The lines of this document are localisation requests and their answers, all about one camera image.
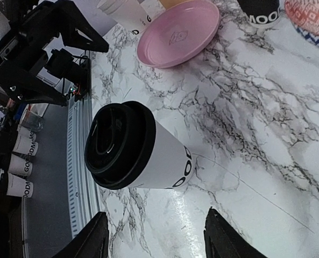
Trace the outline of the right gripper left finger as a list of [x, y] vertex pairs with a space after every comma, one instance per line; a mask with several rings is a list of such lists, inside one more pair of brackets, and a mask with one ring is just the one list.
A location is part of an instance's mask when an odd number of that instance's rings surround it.
[[108, 257], [109, 230], [105, 212], [98, 212], [79, 234], [53, 258]]

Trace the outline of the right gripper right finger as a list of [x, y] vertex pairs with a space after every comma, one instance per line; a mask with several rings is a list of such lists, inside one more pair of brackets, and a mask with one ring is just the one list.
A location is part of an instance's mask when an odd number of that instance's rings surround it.
[[266, 258], [246, 242], [240, 234], [217, 212], [210, 208], [204, 228], [206, 257]]

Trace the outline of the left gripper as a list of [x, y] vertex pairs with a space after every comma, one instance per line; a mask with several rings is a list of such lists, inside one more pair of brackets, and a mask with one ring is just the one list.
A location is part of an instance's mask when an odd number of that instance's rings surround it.
[[43, 1], [24, 21], [8, 24], [11, 28], [0, 40], [0, 88], [16, 103], [67, 106], [62, 93], [37, 78], [48, 61], [44, 47], [53, 38], [81, 50], [109, 50], [73, 1]]

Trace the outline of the white paper coffee cup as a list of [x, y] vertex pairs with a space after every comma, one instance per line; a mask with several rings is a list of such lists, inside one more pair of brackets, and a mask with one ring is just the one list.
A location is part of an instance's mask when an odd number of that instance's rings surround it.
[[174, 189], [186, 183], [193, 174], [194, 160], [190, 150], [158, 122], [155, 129], [151, 155], [130, 188]]

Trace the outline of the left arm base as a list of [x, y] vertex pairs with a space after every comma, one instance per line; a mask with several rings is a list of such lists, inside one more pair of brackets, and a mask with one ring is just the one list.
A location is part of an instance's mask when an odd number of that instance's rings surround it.
[[72, 55], [65, 49], [51, 50], [51, 57], [45, 65], [45, 69], [54, 77], [63, 79], [62, 94], [65, 81], [71, 82], [67, 99], [74, 97], [74, 101], [80, 101], [90, 89], [90, 58], [87, 55]]

